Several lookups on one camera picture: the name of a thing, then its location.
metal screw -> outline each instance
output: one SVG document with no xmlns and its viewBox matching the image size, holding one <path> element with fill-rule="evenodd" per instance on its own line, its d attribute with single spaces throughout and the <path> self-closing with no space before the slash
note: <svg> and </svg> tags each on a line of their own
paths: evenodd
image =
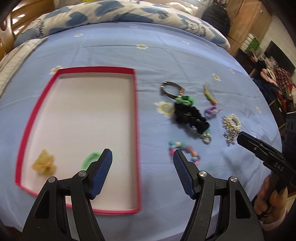
<svg viewBox="0 0 296 241">
<path fill-rule="evenodd" d="M 86 171 L 80 171 L 78 173 L 78 176 L 80 176 L 80 177 L 84 177 L 85 175 L 86 175 Z"/>
<path fill-rule="evenodd" d="M 234 183 L 237 182 L 237 178 L 236 178 L 236 177 L 231 177 L 230 180 L 231 180 L 232 182 L 234 182 Z"/>
<path fill-rule="evenodd" d="M 55 181 L 55 177 L 50 177 L 49 179 L 48 179 L 48 182 L 49 183 L 53 183 Z"/>
<path fill-rule="evenodd" d="M 207 173 L 205 171 L 200 171 L 198 173 L 201 177 L 206 177 L 207 176 Z"/>
</svg>

metal hair clip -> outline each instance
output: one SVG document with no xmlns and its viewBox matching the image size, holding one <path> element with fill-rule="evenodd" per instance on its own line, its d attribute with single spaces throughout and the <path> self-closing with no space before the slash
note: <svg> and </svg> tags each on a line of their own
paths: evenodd
<svg viewBox="0 0 296 241">
<path fill-rule="evenodd" d="M 179 90 L 178 96 L 175 96 L 175 95 L 172 95 L 172 94 L 169 94 L 168 92 L 166 92 L 165 87 L 167 85 L 171 85 L 171 86 L 177 88 Z M 182 88 L 180 85 L 174 83 L 174 82 L 164 81 L 162 86 L 160 87 L 160 91 L 161 91 L 161 94 L 164 94 L 164 95 L 166 95 L 167 97 L 169 97 L 171 99 L 176 99 L 177 97 L 181 97 L 184 94 L 185 89 Z"/>
</svg>

green hair tie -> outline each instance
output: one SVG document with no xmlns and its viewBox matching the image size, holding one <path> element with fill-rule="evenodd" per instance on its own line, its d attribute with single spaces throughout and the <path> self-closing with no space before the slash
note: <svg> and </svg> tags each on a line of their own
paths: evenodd
<svg viewBox="0 0 296 241">
<path fill-rule="evenodd" d="M 194 99 L 190 96 L 181 96 L 181 97 L 177 97 L 175 99 L 177 104 L 183 104 L 183 105 L 187 105 L 187 106 L 192 106 Z"/>
<path fill-rule="evenodd" d="M 90 154 L 87 158 L 85 158 L 81 170 L 86 171 L 92 162 L 97 161 L 99 159 L 100 155 L 100 152 L 93 152 L 92 154 Z"/>
</svg>

blue gripper pad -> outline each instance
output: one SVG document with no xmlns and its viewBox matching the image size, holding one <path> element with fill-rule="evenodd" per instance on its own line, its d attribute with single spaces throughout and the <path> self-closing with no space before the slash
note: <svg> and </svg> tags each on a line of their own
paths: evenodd
<svg viewBox="0 0 296 241">
<path fill-rule="evenodd" d="M 194 183 L 193 183 L 194 179 L 191 176 L 191 174 L 189 173 L 187 165 L 193 164 L 194 167 L 190 166 L 190 168 L 197 169 L 196 165 L 193 162 L 187 161 L 186 157 L 184 156 L 184 154 L 180 150 L 174 152 L 173 162 L 174 162 L 174 166 L 176 168 L 176 171 L 178 173 L 179 179 L 182 183 L 185 193 L 187 195 L 189 195 L 190 198 L 193 198 L 193 195 L 195 194 Z"/>
<path fill-rule="evenodd" d="M 94 199 L 97 195 L 101 193 L 107 174 L 112 164 L 112 152 L 109 149 L 105 149 L 101 157 L 98 160 L 101 162 L 101 164 L 92 178 L 92 189 L 90 191 L 90 196 L 92 199 Z"/>
</svg>

blue bedsheet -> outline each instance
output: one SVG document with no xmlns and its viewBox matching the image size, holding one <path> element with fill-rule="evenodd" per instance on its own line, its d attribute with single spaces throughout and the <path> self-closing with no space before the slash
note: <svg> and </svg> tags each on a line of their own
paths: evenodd
<svg viewBox="0 0 296 241">
<path fill-rule="evenodd" d="M 217 178 L 236 176 L 252 199 L 269 173 L 262 162 L 238 144 L 227 146 L 221 117 L 236 114 L 242 131 L 281 150 L 272 113 L 257 86 L 223 48 L 191 33 L 149 23 L 99 23 L 48 37 L 13 77 L 0 101 L 0 217 L 21 230 L 35 198 L 14 184 L 20 140 L 30 112 L 57 66 L 123 66 L 137 75 L 142 211 L 134 215 L 97 215 L 106 240 L 177 241 L 194 201 L 182 188 L 168 153 L 169 141 L 183 141 L 200 153 L 200 170 Z M 215 80 L 212 74 L 221 81 Z M 180 84 L 202 112 L 210 106 L 203 84 L 223 105 L 210 120 L 213 141 L 205 145 L 157 112 L 164 80 Z M 215 202 L 213 221 L 216 221 Z M 70 217 L 71 228 L 74 227 Z M 210 226 L 213 233 L 214 223 Z"/>
</svg>

